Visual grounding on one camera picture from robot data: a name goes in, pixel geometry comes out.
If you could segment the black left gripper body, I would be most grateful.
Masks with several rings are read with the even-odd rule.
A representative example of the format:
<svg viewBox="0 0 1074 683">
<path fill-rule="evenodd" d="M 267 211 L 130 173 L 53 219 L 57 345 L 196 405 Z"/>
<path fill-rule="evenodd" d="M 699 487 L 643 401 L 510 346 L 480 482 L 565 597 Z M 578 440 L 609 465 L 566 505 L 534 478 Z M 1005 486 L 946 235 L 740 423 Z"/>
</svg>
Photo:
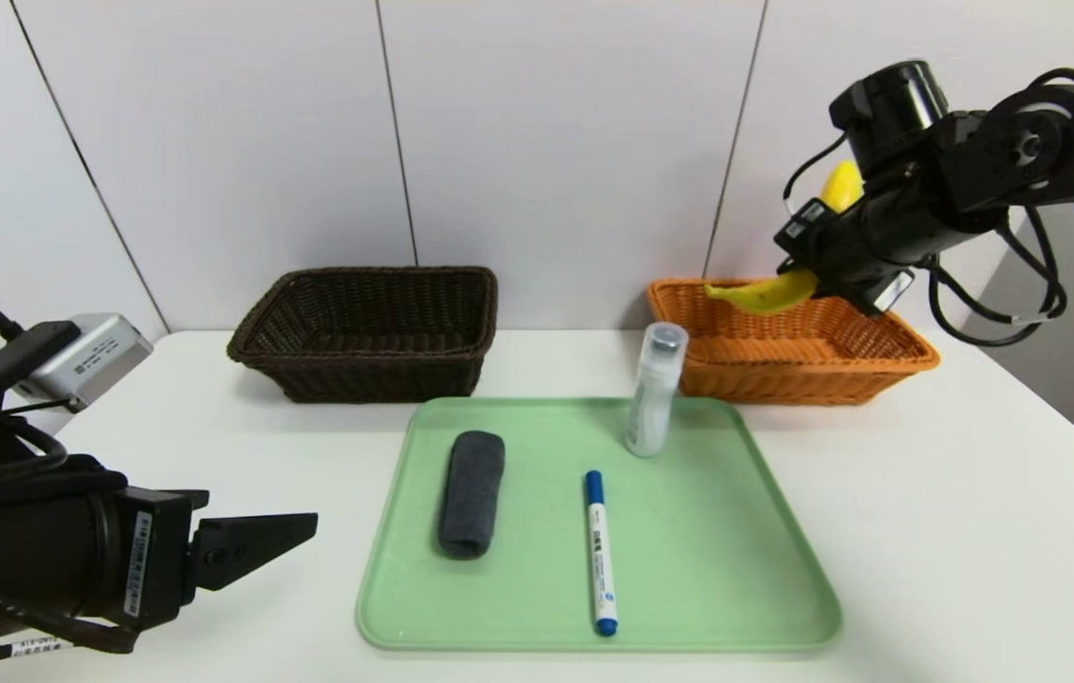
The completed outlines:
<svg viewBox="0 0 1074 683">
<path fill-rule="evenodd" d="M 73 646 L 133 652 L 177 617 L 192 513 L 207 491 L 137 486 L 0 496 L 0 637 L 43 633 Z"/>
</svg>

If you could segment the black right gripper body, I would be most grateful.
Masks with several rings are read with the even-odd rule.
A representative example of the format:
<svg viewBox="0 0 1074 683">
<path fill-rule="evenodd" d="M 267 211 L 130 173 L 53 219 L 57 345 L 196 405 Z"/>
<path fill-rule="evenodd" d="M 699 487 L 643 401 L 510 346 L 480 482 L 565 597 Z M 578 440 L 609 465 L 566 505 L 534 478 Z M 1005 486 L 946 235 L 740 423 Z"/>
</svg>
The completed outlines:
<svg viewBox="0 0 1074 683">
<path fill-rule="evenodd" d="M 832 210 L 821 198 L 807 200 L 777 231 L 774 243 L 786 256 L 777 275 L 810 273 L 816 278 L 810 297 L 840 297 L 867 317 L 880 317 L 892 310 L 916 276 L 871 255 L 850 231 L 847 213 Z"/>
</svg>

